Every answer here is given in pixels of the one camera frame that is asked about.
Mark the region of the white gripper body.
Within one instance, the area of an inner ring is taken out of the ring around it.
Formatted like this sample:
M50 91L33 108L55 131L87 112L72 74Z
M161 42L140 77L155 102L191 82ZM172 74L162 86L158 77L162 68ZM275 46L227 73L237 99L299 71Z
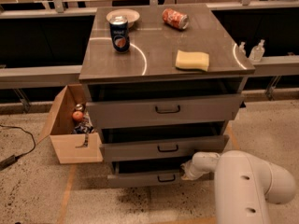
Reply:
M196 175L192 172L192 161L186 161L180 165L180 176L182 180L195 180Z

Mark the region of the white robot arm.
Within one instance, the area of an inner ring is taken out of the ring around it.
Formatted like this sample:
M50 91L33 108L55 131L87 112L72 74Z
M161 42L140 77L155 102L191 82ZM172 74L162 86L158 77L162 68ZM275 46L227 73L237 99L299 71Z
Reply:
M290 202L293 175L281 166L247 152L197 152L181 164L184 180L214 175L217 224L271 224L267 205Z

